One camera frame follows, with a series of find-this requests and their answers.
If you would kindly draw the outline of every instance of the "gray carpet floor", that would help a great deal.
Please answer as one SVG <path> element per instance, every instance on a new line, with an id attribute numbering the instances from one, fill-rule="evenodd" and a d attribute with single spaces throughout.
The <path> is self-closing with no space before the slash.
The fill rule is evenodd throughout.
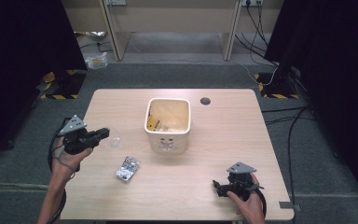
<path id="1" fill-rule="evenodd" d="M 250 75 L 273 72 L 272 67 L 247 66 Z M 15 138 L 15 147 L 0 151 L 0 223 L 35 223 L 49 179 L 48 145 L 64 118 L 83 118 L 98 89 L 252 89 L 262 111 L 307 105 L 305 99 L 262 97 L 256 83 L 239 65 L 109 64 L 89 70 L 75 100 L 38 99 Z M 288 134 L 298 110 L 265 112 L 268 133 L 291 194 Z M 330 147 L 311 110 L 301 115 L 291 135 L 291 163 L 296 223 L 358 223 L 358 184 Z M 68 221 L 62 223 L 94 223 Z"/>

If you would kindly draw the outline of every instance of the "background table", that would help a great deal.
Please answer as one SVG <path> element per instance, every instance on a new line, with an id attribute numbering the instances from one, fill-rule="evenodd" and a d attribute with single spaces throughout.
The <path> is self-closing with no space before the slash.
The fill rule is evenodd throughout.
<path id="1" fill-rule="evenodd" d="M 152 151 L 144 129 L 149 100 L 185 98 L 191 103 L 188 150 L 179 156 Z M 200 103 L 208 97 L 209 105 Z M 97 90 L 84 121 L 88 131 L 111 128 L 111 136 L 82 161 L 66 188 L 63 219 L 240 220 L 212 180 L 227 184 L 237 161 L 253 166 L 267 203 L 267 220 L 288 220 L 292 209 L 269 134 L 252 90 Z M 115 130 L 119 145 L 113 144 Z M 126 156 L 141 162 L 128 182 L 115 175 Z"/>

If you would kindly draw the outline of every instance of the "white basket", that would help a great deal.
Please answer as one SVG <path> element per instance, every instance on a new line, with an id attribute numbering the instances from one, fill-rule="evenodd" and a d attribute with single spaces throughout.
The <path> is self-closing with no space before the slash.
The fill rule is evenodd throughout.
<path id="1" fill-rule="evenodd" d="M 145 131 L 157 153 L 182 154 L 190 132 L 190 102 L 185 99 L 153 98 L 149 101 Z"/>

